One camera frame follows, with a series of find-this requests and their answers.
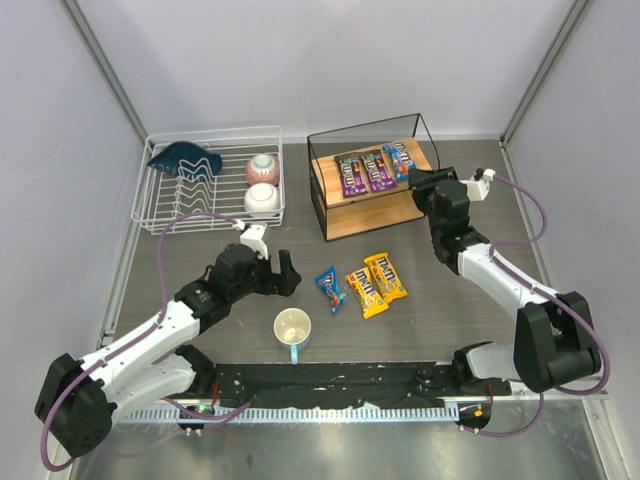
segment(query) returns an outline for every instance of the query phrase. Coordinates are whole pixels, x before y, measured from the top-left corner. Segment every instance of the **table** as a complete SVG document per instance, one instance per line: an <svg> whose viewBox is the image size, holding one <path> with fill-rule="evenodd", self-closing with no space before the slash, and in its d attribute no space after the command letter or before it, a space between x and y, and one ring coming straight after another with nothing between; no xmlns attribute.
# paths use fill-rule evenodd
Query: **table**
<svg viewBox="0 0 640 480"><path fill-rule="evenodd" d="M434 157L421 143L427 158ZM506 175L496 141L439 142L443 166L456 167L461 178L478 166ZM452 274L435 258L426 219L326 243L311 205L306 145L284 146L286 209L281 227L270 232L268 245L278 270L277 250L288 249L302 284L290 298L250 295L231 315L192 343L214 362L287 362L288 352L273 334L273 320L288 307L305 310L312 321L311 343L301 362L450 360L454 350L483 340L511 343L514 321L478 287ZM524 223L514 193L494 184L489 198L471 207L472 223L490 239L524 238ZM158 237L142 232L137 244L116 338L159 309L156 266ZM238 233L217 231L169 235L165 266L170 292L199 277ZM343 276L362 268L369 255L389 252L409 296L369 320ZM530 248L503 251L514 264L539 278ZM341 287L349 294L342 310L331 316L329 300L313 279L335 265Z"/></svg>

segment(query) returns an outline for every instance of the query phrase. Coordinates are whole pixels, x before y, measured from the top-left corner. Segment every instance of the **white mug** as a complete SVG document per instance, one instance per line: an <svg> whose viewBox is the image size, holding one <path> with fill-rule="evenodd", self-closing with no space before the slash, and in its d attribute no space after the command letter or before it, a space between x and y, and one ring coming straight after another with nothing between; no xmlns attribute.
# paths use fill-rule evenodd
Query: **white mug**
<svg viewBox="0 0 640 480"><path fill-rule="evenodd" d="M280 344L291 352L291 363L297 365L298 352L309 344L311 319L299 308L287 308L273 322L273 333Z"/></svg>

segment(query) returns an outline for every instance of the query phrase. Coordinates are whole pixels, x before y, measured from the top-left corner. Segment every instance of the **bowl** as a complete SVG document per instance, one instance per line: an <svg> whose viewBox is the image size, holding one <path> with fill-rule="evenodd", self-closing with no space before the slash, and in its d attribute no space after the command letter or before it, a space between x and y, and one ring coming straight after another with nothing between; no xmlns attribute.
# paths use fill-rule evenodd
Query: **bowl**
<svg viewBox="0 0 640 480"><path fill-rule="evenodd" d="M256 183L244 195L244 209L253 218L273 217L278 212L265 214L278 208L278 189L270 183Z"/></svg>
<svg viewBox="0 0 640 480"><path fill-rule="evenodd" d="M280 165L276 158L266 153L256 155L249 160L245 175L249 185L270 183L277 185L280 181Z"/></svg>

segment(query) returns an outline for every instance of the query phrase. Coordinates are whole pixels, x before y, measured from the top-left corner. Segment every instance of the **blue m&m's package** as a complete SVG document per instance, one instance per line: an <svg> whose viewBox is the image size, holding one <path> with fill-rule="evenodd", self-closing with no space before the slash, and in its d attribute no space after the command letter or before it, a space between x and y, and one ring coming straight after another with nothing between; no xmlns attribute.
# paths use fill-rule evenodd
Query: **blue m&m's package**
<svg viewBox="0 0 640 480"><path fill-rule="evenodd" d="M336 267L331 267L323 274L318 275L316 277L316 285L329 297L331 301L331 315L337 313L344 303L345 298L347 298L347 294L340 292Z"/></svg>

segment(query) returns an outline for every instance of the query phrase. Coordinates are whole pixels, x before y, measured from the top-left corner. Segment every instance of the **blue mug handle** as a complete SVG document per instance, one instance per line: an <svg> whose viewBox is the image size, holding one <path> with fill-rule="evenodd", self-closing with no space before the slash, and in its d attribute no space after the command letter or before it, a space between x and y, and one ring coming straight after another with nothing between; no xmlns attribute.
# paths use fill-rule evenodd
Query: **blue mug handle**
<svg viewBox="0 0 640 480"><path fill-rule="evenodd" d="M294 365L298 364L298 346L291 345L291 363Z"/></svg>

